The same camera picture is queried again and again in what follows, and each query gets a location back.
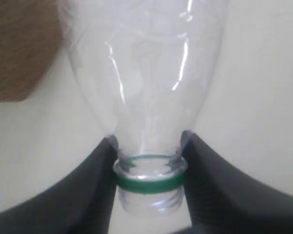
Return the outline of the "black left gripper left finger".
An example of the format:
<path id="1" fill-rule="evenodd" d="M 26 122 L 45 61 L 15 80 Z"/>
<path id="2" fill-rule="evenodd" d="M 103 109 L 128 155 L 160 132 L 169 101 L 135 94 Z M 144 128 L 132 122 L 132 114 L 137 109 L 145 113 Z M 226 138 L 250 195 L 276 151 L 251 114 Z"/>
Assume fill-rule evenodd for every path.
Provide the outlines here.
<path id="1" fill-rule="evenodd" d="M 106 234 L 116 191 L 114 137 L 103 138 L 69 175 L 0 212 L 0 234 Z"/>

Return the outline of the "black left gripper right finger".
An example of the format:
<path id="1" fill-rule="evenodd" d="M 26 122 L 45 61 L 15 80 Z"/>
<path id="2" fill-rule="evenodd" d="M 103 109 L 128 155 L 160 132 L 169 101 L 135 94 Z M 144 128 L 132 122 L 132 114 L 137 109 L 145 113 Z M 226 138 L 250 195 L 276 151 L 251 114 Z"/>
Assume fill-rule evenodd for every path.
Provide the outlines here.
<path id="1" fill-rule="evenodd" d="M 185 234 L 293 234 L 293 196 L 248 176 L 195 133 L 181 136 L 191 226 Z"/>

